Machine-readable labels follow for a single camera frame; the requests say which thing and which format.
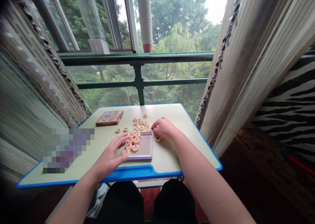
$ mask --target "zebra print fabric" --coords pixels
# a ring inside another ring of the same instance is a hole
[[[294,65],[252,123],[315,162],[315,56],[304,56]]]

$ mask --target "pixelated blur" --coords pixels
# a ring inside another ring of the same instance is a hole
[[[94,129],[49,129],[43,140],[43,173],[65,173],[94,140]]]

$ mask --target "desk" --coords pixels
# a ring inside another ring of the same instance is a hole
[[[95,123],[105,111],[123,110],[118,125],[96,127]],[[134,131],[133,118],[141,118],[152,125],[162,116],[167,117],[177,128],[186,134],[190,141],[205,155],[211,164],[221,170],[222,165],[212,152],[211,148],[200,134],[194,122],[179,103],[158,104],[144,106],[120,106],[102,107],[96,110],[80,128],[94,128],[95,139],[91,140],[90,146],[82,152],[72,165],[63,174],[44,174],[42,161],[34,167],[16,185],[17,188],[51,187],[55,185],[72,185],[84,175],[84,173],[95,163],[100,154],[108,144],[119,134],[115,133],[117,128],[129,127],[129,132]],[[118,157],[123,151],[118,149],[115,156]],[[101,182],[117,182],[128,180],[154,179],[162,177],[183,176],[179,159],[172,142],[164,138],[160,142],[153,141],[153,158],[150,161],[128,161],[121,164],[111,175]]]

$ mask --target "green railing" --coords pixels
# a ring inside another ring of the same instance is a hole
[[[144,87],[177,85],[177,84],[200,84],[206,83],[208,78],[173,79],[173,80],[143,80],[141,67],[148,63],[171,63],[171,62],[200,62],[212,61],[214,52],[190,52],[190,53],[144,53],[144,54],[114,54],[114,55],[75,55],[60,56],[65,66],[88,66],[88,65],[120,65],[129,64],[135,71],[134,81],[108,82],[108,83],[81,83],[79,89],[135,87],[138,90],[139,103],[144,105]]]

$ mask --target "finger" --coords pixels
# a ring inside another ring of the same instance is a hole
[[[115,146],[115,144],[121,139],[121,138],[127,138],[128,136],[128,133],[124,133],[124,134],[121,134],[119,136],[117,136],[116,138],[114,138],[111,143],[109,144],[109,147],[113,147]]]
[[[153,132],[156,132],[157,134],[159,134],[160,128],[155,127],[155,128],[153,128],[152,130],[153,130]]]
[[[126,134],[127,136],[123,136],[121,138],[119,138],[115,143],[113,143],[112,147],[117,150],[122,144],[125,144],[127,139],[129,139],[128,134]]]
[[[125,162],[127,160],[127,158],[128,158],[128,155],[119,156],[118,158],[113,160],[112,163],[115,166],[115,168],[117,168],[120,164]]]
[[[153,125],[151,126],[151,129],[155,128],[157,125],[160,124],[160,119],[158,119],[156,122],[153,123]]]
[[[125,136],[125,134],[121,134],[121,135],[116,136],[116,137],[110,142],[110,144],[109,144],[108,146],[112,146],[120,137],[123,137],[123,136]]]

